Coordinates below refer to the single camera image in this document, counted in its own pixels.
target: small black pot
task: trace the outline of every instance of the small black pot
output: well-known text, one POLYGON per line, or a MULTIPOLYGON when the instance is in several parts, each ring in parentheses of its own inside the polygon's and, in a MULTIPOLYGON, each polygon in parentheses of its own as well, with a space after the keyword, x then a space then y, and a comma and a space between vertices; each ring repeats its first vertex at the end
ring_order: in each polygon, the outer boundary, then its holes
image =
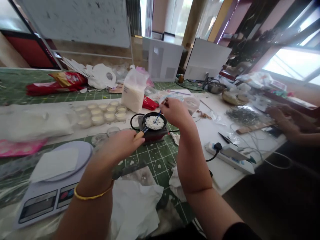
MULTIPOLYGON (((159 114, 159 113, 157 113, 157 112, 151 112, 151 113, 145 114, 145 115, 143 116, 143 119, 142 119, 142 122, 143 122, 144 126, 147 127, 147 125, 146 125, 146 119, 147 119, 148 117, 158 116, 158 114, 159 114)), ((167 126, 167 119, 166 119, 162 114, 160 114, 159 117, 161 117, 161 118, 163 119, 163 121, 164 121, 164 126, 163 126, 161 129, 158 129, 158 130, 153 130, 153 129, 149 128, 148 131, 152 131, 152 132, 161 131, 161 130, 163 130, 163 129, 167 126)))

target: red snack bag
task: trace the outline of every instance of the red snack bag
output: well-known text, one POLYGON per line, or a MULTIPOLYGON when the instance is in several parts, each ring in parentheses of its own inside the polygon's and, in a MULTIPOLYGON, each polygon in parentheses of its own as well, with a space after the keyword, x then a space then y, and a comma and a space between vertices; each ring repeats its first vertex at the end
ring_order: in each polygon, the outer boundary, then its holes
POLYGON ((75 72, 57 72, 49 76, 53 77, 56 82, 30 84, 26 86, 27 95, 41 96, 59 92, 76 92, 83 89, 80 85, 88 81, 80 73, 75 72))
POLYGON ((144 96, 142 107, 149 110, 155 110, 157 107, 159 107, 159 104, 151 100, 150 98, 144 96))
POLYGON ((56 72, 48 75, 53 77, 61 87, 80 86, 88 82, 87 78, 75 72, 56 72))

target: computer monitor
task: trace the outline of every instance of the computer monitor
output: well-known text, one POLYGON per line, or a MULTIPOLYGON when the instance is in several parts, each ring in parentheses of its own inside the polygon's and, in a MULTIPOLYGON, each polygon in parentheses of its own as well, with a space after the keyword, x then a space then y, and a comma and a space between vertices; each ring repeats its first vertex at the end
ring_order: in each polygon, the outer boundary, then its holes
POLYGON ((231 50, 231 48, 196 38, 184 78, 206 81, 208 77, 216 77, 227 62, 231 50))

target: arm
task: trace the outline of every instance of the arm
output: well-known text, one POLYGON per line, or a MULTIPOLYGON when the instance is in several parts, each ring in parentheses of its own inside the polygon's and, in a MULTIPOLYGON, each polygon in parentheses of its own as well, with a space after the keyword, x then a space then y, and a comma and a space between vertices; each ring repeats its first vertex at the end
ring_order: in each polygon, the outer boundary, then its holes
POLYGON ((317 126, 309 122, 300 112, 293 109, 287 104, 277 106, 284 114, 290 115, 294 123, 300 127, 301 130, 310 133, 318 132, 317 126))
POLYGON ((269 107, 266 112, 274 118, 289 141, 297 145, 320 146, 320 133, 301 133, 300 129, 287 120, 283 112, 277 107, 269 107))
POLYGON ((160 108, 167 120, 180 129, 177 167, 187 201, 207 238, 222 239, 231 225, 242 220, 212 187, 198 130, 188 110, 172 98, 160 108))
MULTIPOLYGON (((96 196, 110 187, 114 166, 144 142, 144 138, 134 142, 135 134, 133 130, 120 131, 92 156, 77 187, 80 196, 96 196)), ((94 200, 84 201, 74 196, 54 239, 104 240, 108 234, 111 213, 112 189, 94 200)))

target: plastic bag of white powder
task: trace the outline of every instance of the plastic bag of white powder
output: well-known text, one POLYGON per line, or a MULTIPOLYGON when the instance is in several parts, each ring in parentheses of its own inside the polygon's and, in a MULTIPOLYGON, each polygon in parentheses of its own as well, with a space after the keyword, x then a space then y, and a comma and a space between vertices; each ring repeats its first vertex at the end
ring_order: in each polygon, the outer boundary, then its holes
POLYGON ((124 80, 121 103, 135 113, 142 109, 148 78, 149 74, 142 74, 133 68, 124 80))

